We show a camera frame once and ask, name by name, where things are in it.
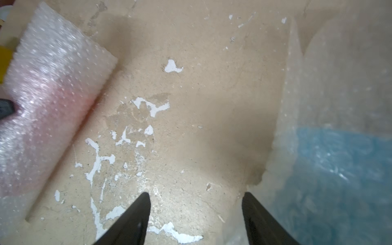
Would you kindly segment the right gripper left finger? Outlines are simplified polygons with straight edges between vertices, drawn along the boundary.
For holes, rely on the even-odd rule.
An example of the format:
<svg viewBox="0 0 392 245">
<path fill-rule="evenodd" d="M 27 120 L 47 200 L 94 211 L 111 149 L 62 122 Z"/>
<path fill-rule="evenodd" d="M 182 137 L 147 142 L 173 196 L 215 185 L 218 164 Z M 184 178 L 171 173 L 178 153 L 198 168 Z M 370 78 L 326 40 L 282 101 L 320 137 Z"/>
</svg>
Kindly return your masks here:
<svg viewBox="0 0 392 245">
<path fill-rule="evenodd" d="M 150 195 L 143 192 L 95 245 L 143 245 L 150 212 Z"/>
</svg>

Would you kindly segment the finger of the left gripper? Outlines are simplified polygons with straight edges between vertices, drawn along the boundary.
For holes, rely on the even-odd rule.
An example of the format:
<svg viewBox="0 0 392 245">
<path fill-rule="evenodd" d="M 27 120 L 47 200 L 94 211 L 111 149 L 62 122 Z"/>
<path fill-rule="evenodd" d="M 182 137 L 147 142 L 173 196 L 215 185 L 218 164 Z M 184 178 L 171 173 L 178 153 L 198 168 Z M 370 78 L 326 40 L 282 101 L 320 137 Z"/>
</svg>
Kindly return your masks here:
<svg viewBox="0 0 392 245">
<path fill-rule="evenodd" d="M 15 112 L 14 103 L 11 100 L 0 99 L 0 119 L 6 118 Z"/>
</svg>

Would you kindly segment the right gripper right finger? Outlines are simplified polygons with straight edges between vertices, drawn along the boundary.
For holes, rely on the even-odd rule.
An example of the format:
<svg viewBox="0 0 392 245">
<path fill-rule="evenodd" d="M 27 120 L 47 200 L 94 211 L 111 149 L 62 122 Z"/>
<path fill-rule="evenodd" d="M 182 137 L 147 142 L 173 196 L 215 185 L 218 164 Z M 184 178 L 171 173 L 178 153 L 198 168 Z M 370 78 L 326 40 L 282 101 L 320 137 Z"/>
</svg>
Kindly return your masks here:
<svg viewBox="0 0 392 245">
<path fill-rule="evenodd" d="M 250 192 L 242 199 L 242 212 L 250 245 L 299 245 Z"/>
</svg>

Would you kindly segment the bubble wrap of red glass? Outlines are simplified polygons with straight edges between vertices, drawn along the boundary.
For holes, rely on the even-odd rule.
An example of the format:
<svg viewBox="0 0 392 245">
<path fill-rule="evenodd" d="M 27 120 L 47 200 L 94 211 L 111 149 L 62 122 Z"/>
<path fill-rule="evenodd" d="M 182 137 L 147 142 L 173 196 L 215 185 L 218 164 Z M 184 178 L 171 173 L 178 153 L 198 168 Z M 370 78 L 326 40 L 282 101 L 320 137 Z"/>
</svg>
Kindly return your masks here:
<svg viewBox="0 0 392 245">
<path fill-rule="evenodd" d="M 1 237 L 26 218 L 117 64 L 46 3 L 40 3 L 7 70 L 16 106 L 1 120 Z"/>
</svg>

